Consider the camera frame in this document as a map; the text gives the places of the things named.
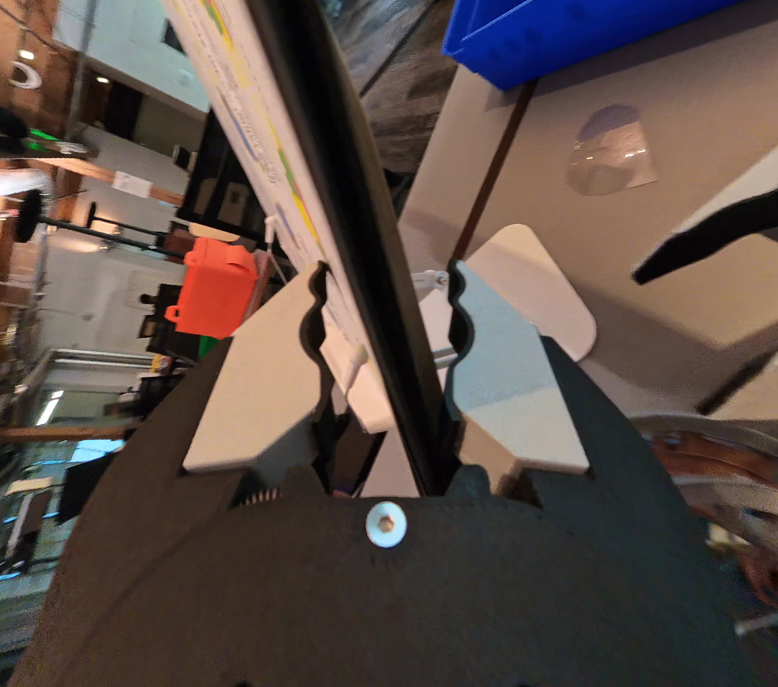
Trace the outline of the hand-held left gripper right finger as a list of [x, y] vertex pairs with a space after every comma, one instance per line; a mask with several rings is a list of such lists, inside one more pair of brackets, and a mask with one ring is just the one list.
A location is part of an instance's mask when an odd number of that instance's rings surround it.
[[537, 328], [462, 261], [449, 266], [444, 396], [462, 418], [456, 457], [505, 495], [524, 472], [584, 476], [590, 462]]

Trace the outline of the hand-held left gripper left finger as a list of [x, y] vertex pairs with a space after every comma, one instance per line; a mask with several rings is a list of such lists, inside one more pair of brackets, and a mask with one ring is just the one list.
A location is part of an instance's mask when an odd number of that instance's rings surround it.
[[326, 464], [336, 443], [333, 374], [321, 353], [327, 266], [306, 266], [241, 325], [194, 433], [190, 474], [248, 471], [261, 488]]

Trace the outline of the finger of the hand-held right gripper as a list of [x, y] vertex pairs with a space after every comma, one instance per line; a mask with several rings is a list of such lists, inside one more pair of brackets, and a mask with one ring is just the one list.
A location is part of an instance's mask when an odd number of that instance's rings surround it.
[[777, 351], [745, 363], [697, 405], [698, 413], [722, 419], [773, 419], [776, 416]]
[[705, 202], [633, 270], [638, 285], [720, 252], [736, 241], [763, 235], [776, 241], [777, 149]]

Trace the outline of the marble maze ball toy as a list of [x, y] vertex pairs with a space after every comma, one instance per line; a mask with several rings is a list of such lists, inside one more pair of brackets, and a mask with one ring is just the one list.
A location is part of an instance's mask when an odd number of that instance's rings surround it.
[[777, 424], [659, 412], [630, 417], [689, 508], [733, 540], [757, 602], [776, 612]]

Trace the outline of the instruction sheet board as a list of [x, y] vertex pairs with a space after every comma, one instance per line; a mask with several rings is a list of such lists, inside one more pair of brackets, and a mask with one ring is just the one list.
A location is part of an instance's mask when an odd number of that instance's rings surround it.
[[384, 170], [317, 0], [160, 0], [295, 269], [324, 277], [322, 330], [376, 385], [423, 495], [459, 462]]

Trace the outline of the orange red object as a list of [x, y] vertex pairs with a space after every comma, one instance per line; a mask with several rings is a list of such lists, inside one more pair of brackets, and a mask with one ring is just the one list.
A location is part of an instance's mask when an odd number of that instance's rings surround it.
[[198, 237], [184, 264], [179, 298], [164, 318], [178, 332], [229, 337], [244, 320], [258, 281], [254, 256], [241, 245]]

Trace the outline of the small clear plastic shell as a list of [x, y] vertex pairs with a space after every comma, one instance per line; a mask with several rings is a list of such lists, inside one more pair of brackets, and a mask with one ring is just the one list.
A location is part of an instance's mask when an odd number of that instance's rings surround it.
[[595, 111], [573, 141], [565, 178], [580, 196], [608, 196], [657, 182], [640, 109], [617, 103]]

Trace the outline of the black disc stand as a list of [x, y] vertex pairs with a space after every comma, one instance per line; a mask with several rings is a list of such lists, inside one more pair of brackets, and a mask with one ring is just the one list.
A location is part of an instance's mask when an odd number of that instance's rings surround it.
[[85, 225], [77, 225], [63, 220], [55, 220], [44, 215], [44, 194], [32, 189], [25, 192], [16, 211], [13, 226], [15, 241], [28, 243], [39, 226], [52, 227], [55, 230], [97, 239], [111, 246], [130, 247], [146, 254], [158, 254], [175, 262], [183, 262], [188, 249], [170, 249], [165, 247], [169, 232], [160, 232], [140, 226], [120, 223], [98, 215], [96, 203], [91, 203], [85, 219]]

